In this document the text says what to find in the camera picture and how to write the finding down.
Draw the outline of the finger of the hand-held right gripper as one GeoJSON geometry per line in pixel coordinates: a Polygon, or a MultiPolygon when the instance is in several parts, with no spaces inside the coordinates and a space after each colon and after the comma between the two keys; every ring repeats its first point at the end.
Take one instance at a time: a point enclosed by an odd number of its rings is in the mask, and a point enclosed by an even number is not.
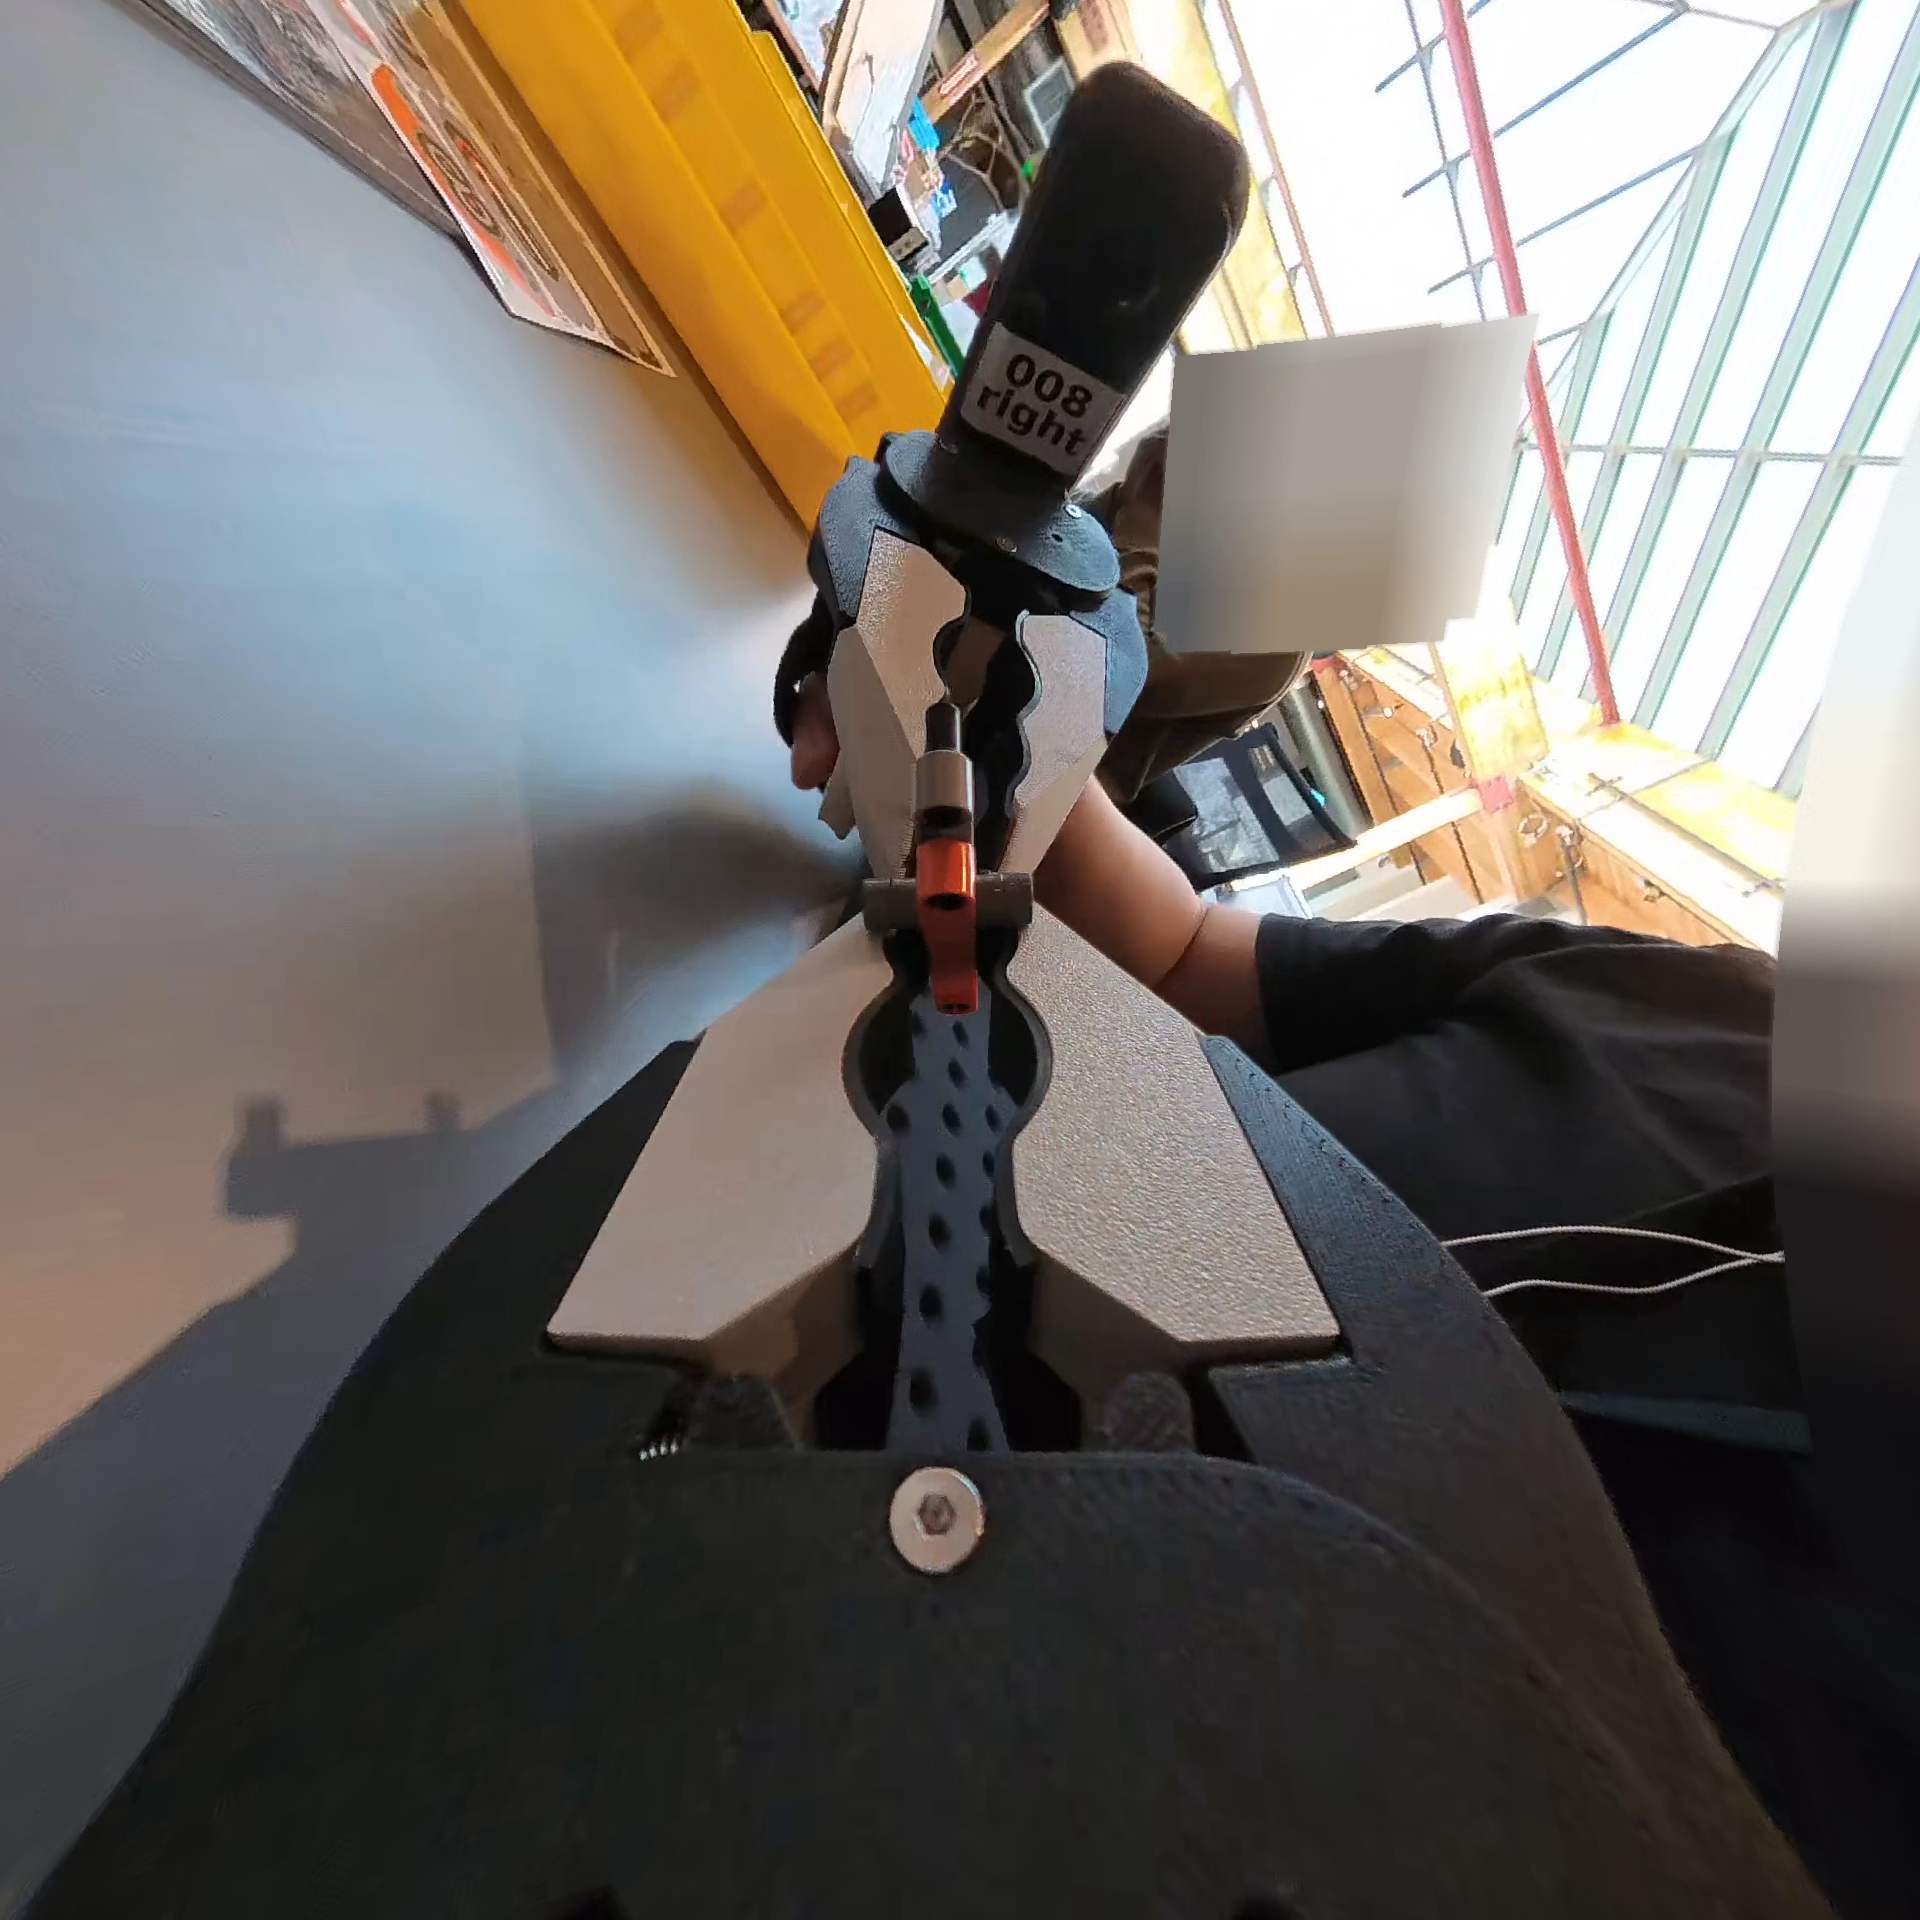
{"type": "Polygon", "coordinates": [[[975,698],[975,858],[1025,870],[1057,839],[1106,747],[1106,638],[1025,609],[975,698]]]}
{"type": "Polygon", "coordinates": [[[967,588],[921,546],[876,537],[851,624],[830,657],[835,766],[827,827],[859,834],[876,878],[901,878],[914,832],[924,710],[948,696],[937,638],[967,617],[967,588]]]}

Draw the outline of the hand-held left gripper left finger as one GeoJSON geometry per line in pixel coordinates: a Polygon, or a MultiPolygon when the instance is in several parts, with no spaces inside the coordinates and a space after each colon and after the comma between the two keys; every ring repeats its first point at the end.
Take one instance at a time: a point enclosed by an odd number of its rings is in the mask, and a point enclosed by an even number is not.
{"type": "Polygon", "coordinates": [[[756,1374],[793,1413],[812,1405],[859,1348],[878,1146],[846,1044],[887,988],[851,920],[707,1025],[547,1319],[554,1344],[756,1374]]]}

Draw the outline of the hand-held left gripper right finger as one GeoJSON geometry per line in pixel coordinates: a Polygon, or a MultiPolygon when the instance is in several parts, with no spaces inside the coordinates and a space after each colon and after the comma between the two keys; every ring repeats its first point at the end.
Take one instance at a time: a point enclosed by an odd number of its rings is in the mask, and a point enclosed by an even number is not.
{"type": "Polygon", "coordinates": [[[1011,1139],[1041,1362],[1126,1376],[1330,1355],[1337,1323],[1200,1032],[1046,908],[1005,978],[1046,1035],[1011,1139]]]}

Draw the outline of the orange and grey brick connector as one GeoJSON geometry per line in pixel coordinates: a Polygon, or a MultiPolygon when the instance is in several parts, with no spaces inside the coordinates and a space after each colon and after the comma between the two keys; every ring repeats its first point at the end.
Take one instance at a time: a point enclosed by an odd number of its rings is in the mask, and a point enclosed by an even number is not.
{"type": "Polygon", "coordinates": [[[941,1016],[979,1010],[979,930],[1032,925],[1028,870],[981,868],[975,854],[975,773],[963,755],[963,716],[954,698],[924,710],[924,752],[909,781],[909,834],[901,878],[863,886],[863,925],[871,935],[916,935],[928,991],[941,1016]]]}

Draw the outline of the person's right forearm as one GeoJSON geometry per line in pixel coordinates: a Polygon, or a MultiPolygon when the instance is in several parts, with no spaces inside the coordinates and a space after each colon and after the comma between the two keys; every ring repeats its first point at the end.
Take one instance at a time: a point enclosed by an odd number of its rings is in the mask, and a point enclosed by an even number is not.
{"type": "Polygon", "coordinates": [[[1036,902],[1194,1027],[1273,1067],[1261,914],[1204,902],[1089,777],[1036,868],[1036,902]]]}

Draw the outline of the person's black shirt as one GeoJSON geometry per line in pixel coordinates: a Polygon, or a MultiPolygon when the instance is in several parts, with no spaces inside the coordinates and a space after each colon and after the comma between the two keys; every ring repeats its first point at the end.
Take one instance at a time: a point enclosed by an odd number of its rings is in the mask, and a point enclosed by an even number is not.
{"type": "Polygon", "coordinates": [[[1261,917],[1273,1081],[1485,1288],[1569,1411],[1667,1641],[1840,1916],[1915,1916],[1915,1598],[1865,1520],[1816,1335],[1836,1253],[1780,1256],[1780,966],[1533,917],[1261,917]]]}

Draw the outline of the yellow storage bin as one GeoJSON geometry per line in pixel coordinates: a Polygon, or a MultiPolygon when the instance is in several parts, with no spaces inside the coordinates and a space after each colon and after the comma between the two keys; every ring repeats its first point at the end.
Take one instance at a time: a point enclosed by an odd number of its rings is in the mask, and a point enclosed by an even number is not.
{"type": "Polygon", "coordinates": [[[481,41],[803,525],[950,373],[735,3],[466,3],[481,41]]]}

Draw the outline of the red pipe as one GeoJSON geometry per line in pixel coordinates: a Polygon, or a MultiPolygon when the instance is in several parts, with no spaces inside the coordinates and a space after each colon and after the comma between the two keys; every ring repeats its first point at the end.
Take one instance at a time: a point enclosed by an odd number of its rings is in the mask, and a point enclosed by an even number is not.
{"type": "MultiPolygon", "coordinates": [[[[1491,259],[1507,316],[1523,321],[1529,301],[1523,301],[1523,281],[1520,281],[1520,265],[1518,265],[1518,242],[1515,242],[1515,230],[1507,222],[1507,200],[1503,189],[1491,120],[1481,103],[1481,84],[1478,84],[1478,64],[1477,64],[1477,46],[1472,46],[1468,20],[1465,20],[1465,3],[1441,3],[1436,9],[1444,16],[1444,46],[1446,46],[1446,57],[1452,69],[1452,87],[1457,87],[1457,101],[1459,101],[1462,129],[1465,129],[1465,149],[1468,149],[1468,162],[1472,162],[1477,185],[1478,185],[1481,217],[1490,228],[1490,259],[1491,259]]],[[[1597,716],[1598,716],[1602,728],[1617,728],[1619,724],[1619,698],[1617,698],[1617,683],[1608,673],[1608,646],[1605,646],[1598,613],[1597,613],[1585,547],[1579,537],[1576,517],[1569,510],[1569,475],[1568,475],[1568,459],[1565,459],[1565,443],[1558,436],[1553,411],[1547,404],[1547,386],[1545,386],[1537,346],[1532,346],[1529,359],[1523,359],[1523,404],[1529,404],[1532,436],[1541,452],[1541,484],[1545,484],[1547,517],[1549,517],[1549,525],[1553,525],[1561,552],[1565,552],[1569,609],[1576,617],[1579,638],[1585,648],[1585,675],[1594,683],[1597,716]]]]}

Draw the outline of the orange and white sticker sheet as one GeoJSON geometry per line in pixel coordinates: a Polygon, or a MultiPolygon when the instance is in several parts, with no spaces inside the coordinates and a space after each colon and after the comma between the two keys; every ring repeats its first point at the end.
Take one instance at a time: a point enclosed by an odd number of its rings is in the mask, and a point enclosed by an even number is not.
{"type": "Polygon", "coordinates": [[[461,3],[316,3],[320,26],[523,322],[673,375],[636,277],[461,3]]]}

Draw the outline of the skylight window frames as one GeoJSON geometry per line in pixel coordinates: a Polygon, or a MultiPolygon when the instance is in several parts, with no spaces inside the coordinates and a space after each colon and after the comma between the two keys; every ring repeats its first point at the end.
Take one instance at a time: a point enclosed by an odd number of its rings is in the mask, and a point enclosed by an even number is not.
{"type": "MultiPolygon", "coordinates": [[[[1915,3],[1459,3],[1625,721],[1798,792],[1915,415],[1915,3]]],[[[1446,3],[1204,3],[1312,332],[1497,321],[1446,3]]]]}

